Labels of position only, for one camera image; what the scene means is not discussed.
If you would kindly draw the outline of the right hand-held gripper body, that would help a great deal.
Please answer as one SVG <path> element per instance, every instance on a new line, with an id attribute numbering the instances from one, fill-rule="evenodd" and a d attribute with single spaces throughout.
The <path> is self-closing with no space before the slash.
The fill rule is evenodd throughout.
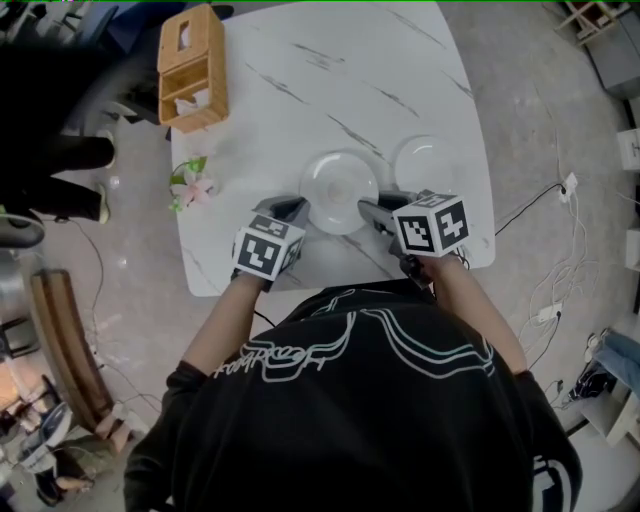
<path id="1" fill-rule="evenodd" d="M 419 288 L 430 285 L 422 274 L 421 257 L 440 258 L 454 253 L 469 238 L 464 199 L 424 189 L 408 205 L 381 205 L 392 211 L 394 234 L 388 252 L 399 260 L 400 270 Z"/>

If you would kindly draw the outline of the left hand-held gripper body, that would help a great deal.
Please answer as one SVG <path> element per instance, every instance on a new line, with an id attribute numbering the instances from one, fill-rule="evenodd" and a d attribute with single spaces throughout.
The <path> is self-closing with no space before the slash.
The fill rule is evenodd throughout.
<path id="1" fill-rule="evenodd" d="M 305 226 L 285 222 L 287 203 L 296 195 L 281 195 L 275 216 L 255 213 L 247 226 L 235 236 L 232 248 L 231 279 L 241 274 L 263 280 L 262 290 L 269 292 L 275 280 L 300 257 L 306 236 Z"/>

